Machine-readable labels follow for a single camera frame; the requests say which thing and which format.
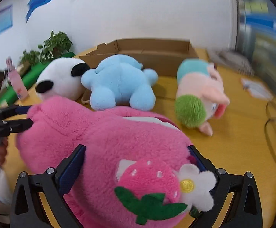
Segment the panda plush toy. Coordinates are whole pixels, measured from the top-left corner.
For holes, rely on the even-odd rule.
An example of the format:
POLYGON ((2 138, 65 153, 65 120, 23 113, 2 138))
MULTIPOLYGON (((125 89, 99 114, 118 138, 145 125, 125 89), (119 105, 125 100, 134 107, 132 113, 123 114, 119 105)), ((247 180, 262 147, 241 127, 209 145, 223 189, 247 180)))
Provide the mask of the panda plush toy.
POLYGON ((35 83, 35 92, 41 100, 52 96, 77 100, 85 92, 81 77, 89 69, 81 59, 55 59, 40 73, 35 83))

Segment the pink plush bear toy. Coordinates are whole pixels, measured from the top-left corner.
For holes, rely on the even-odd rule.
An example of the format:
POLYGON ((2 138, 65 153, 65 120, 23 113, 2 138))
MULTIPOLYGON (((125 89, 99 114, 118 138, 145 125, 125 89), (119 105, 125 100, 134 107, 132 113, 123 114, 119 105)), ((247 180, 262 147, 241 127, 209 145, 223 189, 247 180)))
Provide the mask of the pink plush bear toy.
POLYGON ((210 211, 216 185, 195 165, 189 138, 160 114, 91 111, 60 96, 32 106, 16 146, 33 173, 56 167, 77 145, 84 164, 66 201, 84 227, 174 227, 193 208, 210 211))

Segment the pastel pink teal plush toy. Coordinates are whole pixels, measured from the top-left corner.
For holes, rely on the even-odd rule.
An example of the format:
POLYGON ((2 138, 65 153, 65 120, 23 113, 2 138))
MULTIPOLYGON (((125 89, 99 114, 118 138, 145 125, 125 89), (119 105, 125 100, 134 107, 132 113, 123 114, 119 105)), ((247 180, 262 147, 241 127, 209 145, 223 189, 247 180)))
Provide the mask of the pastel pink teal plush toy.
POLYGON ((187 128, 197 128, 201 133, 212 136, 213 130, 208 120, 220 118, 230 104, 219 72, 212 63, 185 59, 178 68, 176 78, 177 120, 187 128))

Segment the light blue plush toy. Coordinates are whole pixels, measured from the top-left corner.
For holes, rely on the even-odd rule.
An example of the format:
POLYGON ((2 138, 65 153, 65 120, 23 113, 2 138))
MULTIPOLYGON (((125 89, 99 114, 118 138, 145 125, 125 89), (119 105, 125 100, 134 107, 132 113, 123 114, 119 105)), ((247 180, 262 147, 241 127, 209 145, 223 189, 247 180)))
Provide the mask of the light blue plush toy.
POLYGON ((90 105, 96 111, 126 104, 149 111, 155 105, 152 86, 157 81, 155 70, 143 68, 136 59, 122 54, 105 58, 81 77, 82 85, 91 91, 90 105))

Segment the pink sign card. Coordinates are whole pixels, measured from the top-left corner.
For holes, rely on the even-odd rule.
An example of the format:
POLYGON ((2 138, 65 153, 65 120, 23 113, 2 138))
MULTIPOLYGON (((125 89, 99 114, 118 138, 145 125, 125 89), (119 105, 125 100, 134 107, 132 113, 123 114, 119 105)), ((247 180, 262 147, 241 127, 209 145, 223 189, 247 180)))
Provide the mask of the pink sign card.
POLYGON ((11 86, 13 87, 13 90, 20 100, 25 99, 26 97, 28 97, 28 91, 23 83, 23 80, 21 79, 20 74, 17 72, 17 69, 13 65, 12 59, 10 57, 6 59, 6 65, 7 75, 11 86))

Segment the potted green plant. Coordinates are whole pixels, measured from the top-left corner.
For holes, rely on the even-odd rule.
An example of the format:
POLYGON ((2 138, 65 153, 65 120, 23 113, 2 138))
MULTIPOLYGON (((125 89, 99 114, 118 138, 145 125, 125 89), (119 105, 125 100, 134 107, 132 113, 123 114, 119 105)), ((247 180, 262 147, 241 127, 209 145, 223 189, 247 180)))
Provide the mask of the potted green plant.
POLYGON ((28 62, 31 66, 38 63, 51 62, 63 54, 70 52, 73 42, 69 39, 66 33, 59 31, 50 33, 50 37, 43 44, 39 44, 38 50, 23 51, 20 57, 20 63, 28 62))

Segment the paper sheet with orange edge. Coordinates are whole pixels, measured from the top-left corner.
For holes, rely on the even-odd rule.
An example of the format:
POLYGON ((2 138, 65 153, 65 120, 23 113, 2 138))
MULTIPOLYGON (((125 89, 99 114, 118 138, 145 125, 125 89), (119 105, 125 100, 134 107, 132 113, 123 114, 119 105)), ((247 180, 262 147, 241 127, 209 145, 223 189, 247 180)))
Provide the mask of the paper sheet with orange edge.
POLYGON ((267 101, 273 100, 273 95, 262 83, 246 78, 241 78, 241 83, 243 89, 246 90, 252 97, 267 101))

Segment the beige cloth bag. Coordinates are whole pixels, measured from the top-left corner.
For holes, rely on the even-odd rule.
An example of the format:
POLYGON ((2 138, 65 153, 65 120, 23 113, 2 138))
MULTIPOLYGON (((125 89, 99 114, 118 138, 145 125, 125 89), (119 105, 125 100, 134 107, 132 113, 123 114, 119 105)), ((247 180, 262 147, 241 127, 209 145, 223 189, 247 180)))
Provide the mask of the beige cloth bag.
POLYGON ((215 66, 221 65, 245 76, 255 75, 250 61, 236 51, 207 49, 207 54, 215 66))

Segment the cardboard box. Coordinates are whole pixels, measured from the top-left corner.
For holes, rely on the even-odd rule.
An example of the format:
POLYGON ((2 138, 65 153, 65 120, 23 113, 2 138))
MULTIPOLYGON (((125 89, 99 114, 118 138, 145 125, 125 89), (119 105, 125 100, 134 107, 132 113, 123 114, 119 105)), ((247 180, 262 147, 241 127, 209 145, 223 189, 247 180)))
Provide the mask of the cardboard box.
POLYGON ((176 76, 178 67, 185 59, 198 58, 190 41, 132 38, 99 44, 95 50, 80 56, 80 59, 91 68, 96 68, 102 60, 117 54, 133 57, 145 68, 152 68, 158 75, 168 77, 176 76))

